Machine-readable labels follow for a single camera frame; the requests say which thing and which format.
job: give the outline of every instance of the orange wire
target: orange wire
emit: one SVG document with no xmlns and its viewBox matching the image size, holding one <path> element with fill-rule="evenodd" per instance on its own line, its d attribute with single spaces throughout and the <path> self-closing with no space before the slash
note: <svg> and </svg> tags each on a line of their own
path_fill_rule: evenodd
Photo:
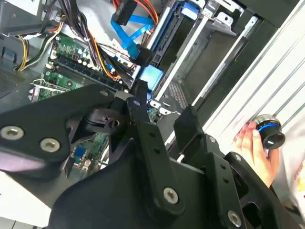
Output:
<svg viewBox="0 0 305 229">
<path fill-rule="evenodd" d="M 156 24 L 155 24 L 155 26 L 158 24 L 158 22 L 159 22 L 159 17 L 158 17 L 158 14 L 157 14 L 157 12 L 156 12 L 156 10 L 154 9 L 154 7 L 153 7 L 153 5 L 151 4 L 151 2 L 149 1 L 149 0 L 143 0 L 143 1 L 145 1 L 148 5 L 149 5 L 149 7 L 153 10 L 153 12 L 154 12 L 154 14 L 155 14 L 155 18 L 156 18 Z"/>
<path fill-rule="evenodd" d="M 105 64 L 104 64 L 104 61 L 102 60 L 102 57 L 101 57 L 101 55 L 100 55 L 100 53 L 99 53 L 99 51 L 98 51 L 98 47 L 97 47 L 97 43 L 96 43 L 96 41 L 95 41 L 95 38 L 92 36 L 92 34 L 91 34 L 90 32 L 89 32 L 89 35 L 90 35 L 90 37 L 91 37 L 91 39 L 92 39 L 92 41 L 93 41 L 93 44 L 94 44 L 95 49 L 96 49 L 96 51 L 97 51 L 98 58 L 99 58 L 99 61 L 101 62 L 101 66 L 102 66 L 103 70 L 106 72 L 106 74 L 107 74 L 110 78 L 119 79 L 120 76 L 118 76 L 118 75 L 112 75 L 112 74 L 107 70 L 107 68 L 106 68 L 106 66 L 105 66 Z"/>
<path fill-rule="evenodd" d="M 153 16 L 153 14 L 149 11 L 149 9 L 143 4 L 141 3 L 140 1 L 138 0 L 134 0 L 135 2 L 139 3 L 141 6 L 144 7 L 144 9 L 146 9 L 146 11 L 148 12 L 148 14 L 151 16 L 151 18 L 153 19 L 154 21 L 154 24 L 157 25 L 157 21 L 156 21 L 156 18 Z"/>
</svg>

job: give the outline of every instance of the screw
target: screw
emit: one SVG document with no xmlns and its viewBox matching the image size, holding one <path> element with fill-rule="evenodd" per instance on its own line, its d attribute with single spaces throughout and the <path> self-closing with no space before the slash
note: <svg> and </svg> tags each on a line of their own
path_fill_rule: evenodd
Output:
<svg viewBox="0 0 305 229">
<path fill-rule="evenodd" d="M 108 96 L 108 93 L 106 91 L 103 91 L 103 90 L 100 91 L 100 94 Z"/>
<path fill-rule="evenodd" d="M 54 138 L 45 138 L 40 142 L 40 147 L 42 150 L 48 153 L 54 153 L 60 148 L 60 143 Z"/>
<path fill-rule="evenodd" d="M 237 160 L 242 161 L 242 158 L 238 154 L 235 154 L 235 157 Z"/>
<path fill-rule="evenodd" d="M 163 195 L 164 195 L 164 198 L 167 200 L 167 202 L 169 202 L 171 204 L 178 203 L 178 199 L 179 199 L 178 194 L 171 187 L 166 187 L 163 190 Z"/>
<path fill-rule="evenodd" d="M 239 216 L 233 212 L 232 210 L 229 210 L 228 211 L 228 218 L 229 220 L 237 227 L 237 228 L 240 228 L 241 225 L 242 225 L 242 221 L 241 219 L 239 218 Z"/>
<path fill-rule="evenodd" d="M 24 136 L 24 131 L 14 125 L 9 125 L 1 129 L 0 136 L 7 140 L 18 140 Z"/>
<path fill-rule="evenodd" d="M 136 104 L 137 106 L 141 106 L 141 103 L 139 103 L 139 102 L 136 101 L 136 100 L 134 100 L 133 103 Z"/>
<path fill-rule="evenodd" d="M 211 140 L 211 142 L 213 142 L 213 143 L 215 143 L 216 142 L 216 140 L 215 140 L 215 138 L 213 138 L 213 137 L 209 137 L 209 139 Z"/>
</svg>

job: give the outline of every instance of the metal sheet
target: metal sheet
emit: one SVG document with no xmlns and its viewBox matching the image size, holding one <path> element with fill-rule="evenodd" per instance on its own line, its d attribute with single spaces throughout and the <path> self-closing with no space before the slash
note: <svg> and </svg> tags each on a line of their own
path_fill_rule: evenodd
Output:
<svg viewBox="0 0 305 229">
<path fill-rule="evenodd" d="M 218 140 L 224 153 L 229 152 L 232 139 L 244 123 L 255 115 L 273 115 L 304 82 L 303 5 L 301 1 L 204 125 L 203 130 Z M 304 97 L 302 89 L 278 112 L 282 123 L 303 104 Z"/>
</svg>

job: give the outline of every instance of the ventilation grille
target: ventilation grille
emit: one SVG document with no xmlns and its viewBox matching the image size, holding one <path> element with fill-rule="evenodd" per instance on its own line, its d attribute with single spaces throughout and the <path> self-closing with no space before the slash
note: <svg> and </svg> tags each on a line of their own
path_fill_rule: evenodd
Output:
<svg viewBox="0 0 305 229">
<path fill-rule="evenodd" d="M 0 68 L 0 98 L 14 90 L 22 81 L 23 78 Z"/>
<path fill-rule="evenodd" d="M 171 97 L 173 97 L 179 103 L 182 109 L 186 108 L 186 102 L 181 86 L 175 82 L 171 82 L 168 88 L 170 90 Z"/>
</svg>

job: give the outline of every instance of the knob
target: knob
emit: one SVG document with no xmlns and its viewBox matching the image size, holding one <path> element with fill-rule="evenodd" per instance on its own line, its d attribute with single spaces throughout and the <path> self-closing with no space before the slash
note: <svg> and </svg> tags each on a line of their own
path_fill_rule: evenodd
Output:
<svg viewBox="0 0 305 229">
<path fill-rule="evenodd" d="M 280 121 L 270 114 L 257 116 L 254 120 L 256 129 L 259 131 L 263 147 L 265 149 L 277 149 L 285 142 Z"/>
</svg>

